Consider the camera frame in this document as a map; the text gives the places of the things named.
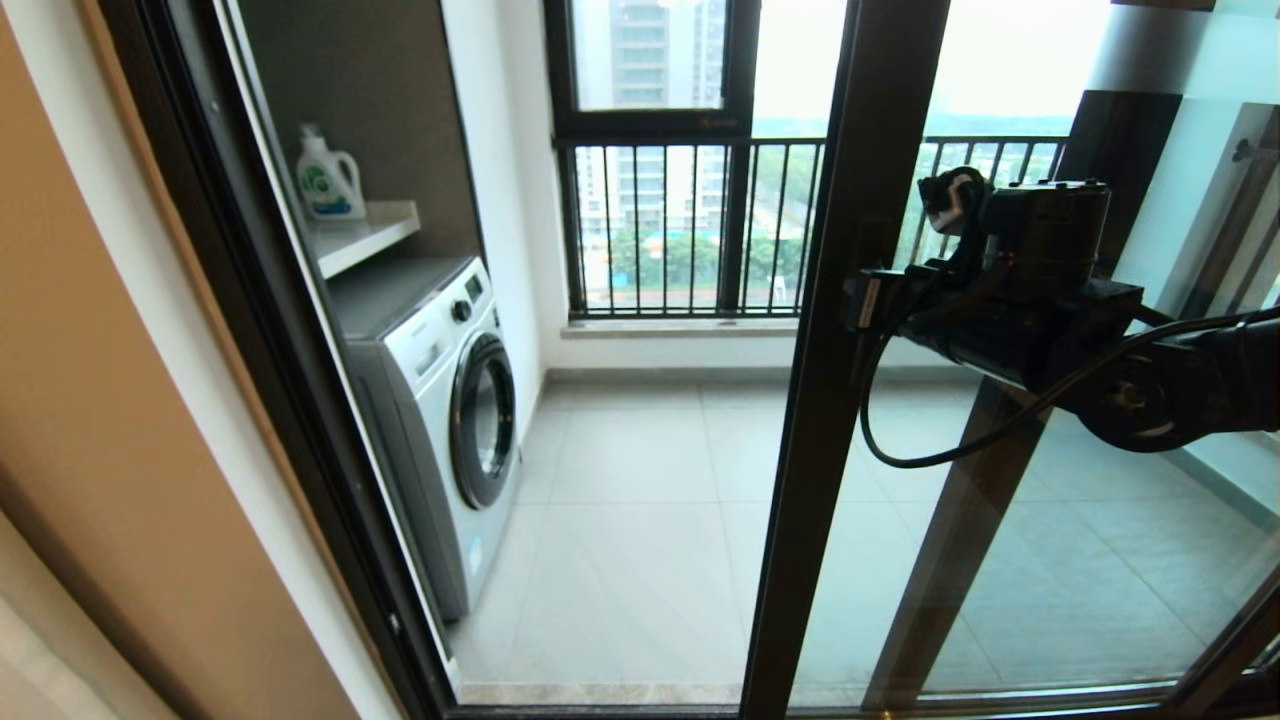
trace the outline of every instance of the front-loading washing machine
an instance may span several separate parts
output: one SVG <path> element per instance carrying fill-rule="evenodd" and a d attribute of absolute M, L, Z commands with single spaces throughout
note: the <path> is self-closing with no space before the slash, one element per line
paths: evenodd
<path fill-rule="evenodd" d="M 390 258 L 329 283 L 348 372 L 444 620 L 480 596 L 518 465 L 516 389 L 477 258 Z"/>

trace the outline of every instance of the window frame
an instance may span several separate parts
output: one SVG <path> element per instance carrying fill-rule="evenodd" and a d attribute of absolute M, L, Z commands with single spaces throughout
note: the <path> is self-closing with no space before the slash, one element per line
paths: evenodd
<path fill-rule="evenodd" d="M 577 106 L 572 0 L 544 0 L 547 69 L 550 85 L 553 140 L 585 143 L 637 142 L 678 138 L 730 138 L 751 136 L 755 104 L 755 51 L 760 4 L 724 0 L 724 58 L 721 69 L 719 109 L 582 110 Z"/>

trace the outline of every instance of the metal railing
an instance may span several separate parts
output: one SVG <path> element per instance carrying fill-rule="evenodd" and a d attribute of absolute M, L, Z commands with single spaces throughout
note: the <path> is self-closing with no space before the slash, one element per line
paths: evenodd
<path fill-rule="evenodd" d="M 1053 177 L 1062 137 L 925 137 L 915 177 L 974 165 L 997 183 Z M 571 316 L 790 316 L 813 241 L 822 138 L 570 145 Z M 914 187 L 895 265 L 943 255 Z"/>

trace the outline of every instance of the white shelf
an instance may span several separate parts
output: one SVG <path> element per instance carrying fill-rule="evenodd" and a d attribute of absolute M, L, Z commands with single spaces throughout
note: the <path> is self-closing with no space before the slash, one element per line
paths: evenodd
<path fill-rule="evenodd" d="M 387 250 L 421 228 L 417 204 L 408 201 L 366 202 L 364 220 L 307 220 L 307 233 L 320 274 L 325 279 Z"/>

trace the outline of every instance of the tiled floor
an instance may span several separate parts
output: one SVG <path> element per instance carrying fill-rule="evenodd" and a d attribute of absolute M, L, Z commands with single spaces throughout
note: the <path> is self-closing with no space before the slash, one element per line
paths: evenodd
<path fill-rule="evenodd" d="M 954 446 L 974 389 L 878 387 L 877 439 Z M 737 702 L 785 404 L 782 384 L 549 386 L 493 575 L 449 628 L 462 701 Z M 860 700 L 945 477 L 855 439 L 794 703 Z M 927 689 L 1176 674 L 1277 559 L 1164 459 L 1055 414 Z"/>

